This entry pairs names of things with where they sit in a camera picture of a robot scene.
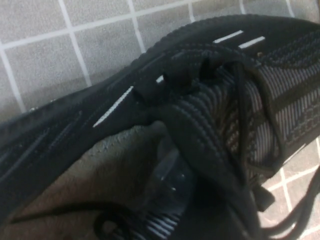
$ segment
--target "shoelace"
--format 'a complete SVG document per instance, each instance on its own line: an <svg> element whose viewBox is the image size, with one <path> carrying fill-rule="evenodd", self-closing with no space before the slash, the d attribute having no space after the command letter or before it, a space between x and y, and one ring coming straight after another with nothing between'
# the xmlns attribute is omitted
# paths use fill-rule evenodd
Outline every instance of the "shoelace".
<svg viewBox="0 0 320 240"><path fill-rule="evenodd" d="M245 67L240 62L229 62L231 64L232 71L235 76L235 87L237 94L237 102L239 109L239 159L231 159L231 161L238 163L243 163L247 157L247 145L248 145L248 113L247 113L247 103L248 97L245 94L245 71L254 75L255 84L259 90L261 100L264 106L264 113L272 126L273 132L275 134L277 140L277 146L279 148L280 155L284 152L284 144L282 142L281 132L277 125L277 121L275 118L275 114L271 109L271 102L269 99L269 94L266 92L267 87L264 85L262 77L260 74L254 69L249 69ZM239 166L238 171L240 171L239 175L241 176L243 173L242 167ZM317 194L320 191L320 167L314 174L314 177L311 180L311 183L308 187L308 190L305 196L300 200L294 210L278 225L264 228L264 240L295 240L297 239L304 229L310 219L311 212L313 209L313 204ZM103 225L105 222L113 222L117 224L117 226L121 229L123 237L125 240L133 240L133 236L131 231L134 230L138 232L141 236L143 236L146 240L157 240L158 238L154 236L144 225L143 221L137 216L135 212L130 210L128 207L119 205L112 202L87 202L87 203L79 203L79 204L69 204L61 207L54 208L52 210L23 216L14 219L11 223L17 224L21 222L26 222L30 220L35 220L44 217L50 216L60 216L74 212L82 212L82 211L103 211L98 215L93 224L94 232L98 239L106 240L108 239L108 234L103 231ZM272 236L280 234L285 230L291 228L294 225L293 229L282 238L272 238Z"/></svg>

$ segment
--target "black sneaker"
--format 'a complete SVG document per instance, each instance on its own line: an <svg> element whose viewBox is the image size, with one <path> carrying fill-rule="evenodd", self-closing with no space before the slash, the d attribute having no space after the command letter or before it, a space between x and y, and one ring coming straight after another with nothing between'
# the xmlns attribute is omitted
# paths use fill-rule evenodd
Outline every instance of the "black sneaker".
<svg viewBox="0 0 320 240"><path fill-rule="evenodd" d="M285 239L298 238L319 170L276 228L260 228L257 210L273 198L259 186L320 135L319 41L318 24L293 18L195 22L104 82L3 124L0 225L97 209L105 210L94 223L100 239L270 239L294 223ZM168 144L159 146L148 201L134 210L83 203L13 220L97 141L156 121ZM102 229L108 220L120 227L111 235Z"/></svg>

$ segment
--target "tile floor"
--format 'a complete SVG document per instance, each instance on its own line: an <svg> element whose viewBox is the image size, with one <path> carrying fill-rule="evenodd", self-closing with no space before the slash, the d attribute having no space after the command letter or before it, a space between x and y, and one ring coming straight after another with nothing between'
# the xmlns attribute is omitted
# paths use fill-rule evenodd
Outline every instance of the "tile floor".
<svg viewBox="0 0 320 240"><path fill-rule="evenodd" d="M264 186L275 196L276 203L260 213L262 226L279 223L296 206L320 164L319 137L299 151ZM316 198L309 223L301 240L320 239L320 196Z"/></svg>

